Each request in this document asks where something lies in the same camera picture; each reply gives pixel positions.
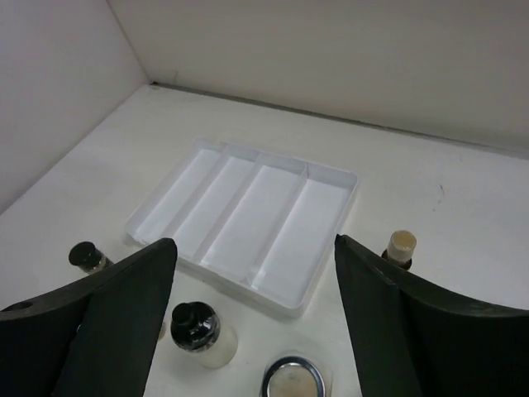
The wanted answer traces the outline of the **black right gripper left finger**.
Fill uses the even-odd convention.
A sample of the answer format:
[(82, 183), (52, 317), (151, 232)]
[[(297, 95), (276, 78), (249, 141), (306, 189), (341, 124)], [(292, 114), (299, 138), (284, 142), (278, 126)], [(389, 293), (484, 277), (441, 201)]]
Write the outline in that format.
[(142, 396), (178, 251), (162, 238), (1, 312), (3, 396)]

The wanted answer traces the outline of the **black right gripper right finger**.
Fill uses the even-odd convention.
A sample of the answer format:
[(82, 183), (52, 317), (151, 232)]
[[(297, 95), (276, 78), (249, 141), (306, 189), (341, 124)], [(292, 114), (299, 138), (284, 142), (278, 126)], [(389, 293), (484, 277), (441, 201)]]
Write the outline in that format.
[(335, 262), (362, 395), (527, 395), (526, 310), (442, 288), (346, 235)]

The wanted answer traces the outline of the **black-cap bottle white powder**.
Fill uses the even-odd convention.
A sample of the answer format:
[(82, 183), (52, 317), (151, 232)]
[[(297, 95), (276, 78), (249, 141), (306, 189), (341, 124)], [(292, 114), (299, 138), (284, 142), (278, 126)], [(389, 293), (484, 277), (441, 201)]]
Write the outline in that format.
[(238, 348), (234, 328), (204, 302), (176, 305), (171, 314), (170, 334), (178, 348), (209, 369), (228, 364)]

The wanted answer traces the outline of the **round glass jar silver lid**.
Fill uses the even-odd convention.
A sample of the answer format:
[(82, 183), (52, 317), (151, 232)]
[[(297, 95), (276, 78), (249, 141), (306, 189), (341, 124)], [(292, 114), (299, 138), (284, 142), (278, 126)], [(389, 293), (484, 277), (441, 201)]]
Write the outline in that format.
[(280, 352), (264, 368), (259, 396), (329, 397), (333, 374), (318, 355), (297, 350)]

